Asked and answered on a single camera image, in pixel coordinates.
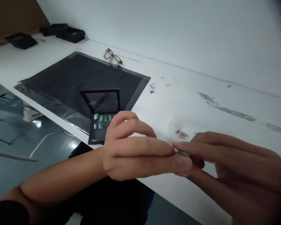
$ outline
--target finger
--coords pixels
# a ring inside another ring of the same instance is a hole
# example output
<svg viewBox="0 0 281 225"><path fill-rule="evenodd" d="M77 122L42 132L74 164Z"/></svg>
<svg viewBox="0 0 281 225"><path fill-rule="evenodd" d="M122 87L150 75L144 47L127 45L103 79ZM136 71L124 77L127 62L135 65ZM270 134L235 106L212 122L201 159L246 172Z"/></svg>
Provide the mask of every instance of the finger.
<svg viewBox="0 0 281 225"><path fill-rule="evenodd" d="M152 129L152 127L150 127L148 124L138 119L130 119L115 127L113 131L114 134L113 138L114 139L126 138L132 135L133 133L139 133L139 134L146 135L147 137L156 138L156 134Z"/></svg>
<svg viewBox="0 0 281 225"><path fill-rule="evenodd" d="M244 152L249 152L263 157L280 158L278 154L267 148L262 148L260 146L247 143L245 141L242 141L238 138L226 134L215 133L210 131L205 133L197 133L196 136L191 140L191 142L220 145L228 148L238 149Z"/></svg>
<svg viewBox="0 0 281 225"><path fill-rule="evenodd" d="M109 127L116 127L120 123L124 122L125 120L130 120L130 119L136 119L139 120L137 115L134 112L130 111L120 111L118 114L115 115L114 118L112 118Z"/></svg>
<svg viewBox="0 0 281 225"><path fill-rule="evenodd" d="M205 162L204 162L204 160L203 160L202 158L197 157L197 156L192 156L192 155L190 155L190 158L191 158L191 160L193 161L193 164L194 164L196 167L198 167L198 168L200 168L200 169L203 169L203 168L204 168Z"/></svg>
<svg viewBox="0 0 281 225"><path fill-rule="evenodd" d="M275 163L270 162L273 161L270 158L223 146L202 143L173 142L173 146L179 151L188 152L205 161L218 163L257 182L266 184L277 183L277 176L275 176L277 166Z"/></svg>
<svg viewBox="0 0 281 225"><path fill-rule="evenodd" d="M115 158L107 173L112 179L123 181L162 173L182 173L191 168L191 159L176 153L171 156Z"/></svg>
<svg viewBox="0 0 281 225"><path fill-rule="evenodd" d="M193 166L189 172L183 173L182 175L197 185L236 220L246 224L248 218L250 218L252 222L256 222L252 224L259 224L260 218L264 218L260 207L229 189L213 176L196 166Z"/></svg>
<svg viewBox="0 0 281 225"><path fill-rule="evenodd" d="M173 155L175 150L167 142L153 137L128 137L115 140L110 154L113 157L165 156Z"/></svg>

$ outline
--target glasses lens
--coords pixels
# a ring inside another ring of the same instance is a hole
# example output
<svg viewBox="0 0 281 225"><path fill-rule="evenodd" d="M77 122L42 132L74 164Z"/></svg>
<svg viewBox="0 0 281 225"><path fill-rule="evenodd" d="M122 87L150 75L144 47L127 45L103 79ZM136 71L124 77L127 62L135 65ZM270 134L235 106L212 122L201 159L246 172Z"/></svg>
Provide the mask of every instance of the glasses lens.
<svg viewBox="0 0 281 225"><path fill-rule="evenodd" d="M117 64L119 64L119 62L120 62L121 60L120 60L120 58L118 57L118 56L113 56L111 59L110 59L110 64L112 65L112 66L116 66Z"/></svg>
<svg viewBox="0 0 281 225"><path fill-rule="evenodd" d="M104 57L105 59L108 59L108 58L110 58L110 57L112 56L112 54L113 54L112 51L108 48L108 49L105 51L103 57Z"/></svg>

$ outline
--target white wall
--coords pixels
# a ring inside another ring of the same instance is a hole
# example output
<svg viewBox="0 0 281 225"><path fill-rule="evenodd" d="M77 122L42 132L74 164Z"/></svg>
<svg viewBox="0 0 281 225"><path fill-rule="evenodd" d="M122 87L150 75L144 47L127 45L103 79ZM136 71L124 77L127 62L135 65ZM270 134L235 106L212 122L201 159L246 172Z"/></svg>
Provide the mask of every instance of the white wall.
<svg viewBox="0 0 281 225"><path fill-rule="evenodd" d="M37 1L93 41L281 97L274 0Z"/></svg>

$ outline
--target shoe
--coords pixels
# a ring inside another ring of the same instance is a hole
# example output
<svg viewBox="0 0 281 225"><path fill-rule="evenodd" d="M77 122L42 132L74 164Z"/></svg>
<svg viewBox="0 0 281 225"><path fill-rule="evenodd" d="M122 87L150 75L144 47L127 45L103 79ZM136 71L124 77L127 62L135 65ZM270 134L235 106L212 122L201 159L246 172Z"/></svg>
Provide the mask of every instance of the shoe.
<svg viewBox="0 0 281 225"><path fill-rule="evenodd" d="M41 114L40 112L29 109L29 108L24 108L23 113L24 113L23 121L25 121L25 122L32 122L35 119L43 116L43 114Z"/></svg>

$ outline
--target gray floor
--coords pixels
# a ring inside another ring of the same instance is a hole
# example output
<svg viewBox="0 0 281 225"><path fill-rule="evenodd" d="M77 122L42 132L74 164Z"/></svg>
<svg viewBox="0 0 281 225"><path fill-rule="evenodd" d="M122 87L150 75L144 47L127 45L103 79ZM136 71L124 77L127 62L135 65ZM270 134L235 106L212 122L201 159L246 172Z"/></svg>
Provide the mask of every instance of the gray floor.
<svg viewBox="0 0 281 225"><path fill-rule="evenodd" d="M9 146L0 142L1 151L29 156L44 136L63 130L46 117L41 117L31 123L23 122L22 118L22 106L0 99L0 119L2 119L0 121L0 138L12 142ZM67 159L79 143L77 138L60 133L48 137L35 152L34 157L39 159L39 162L25 162L0 157L0 196L40 170ZM146 224L192 225L199 223L155 194Z"/></svg>

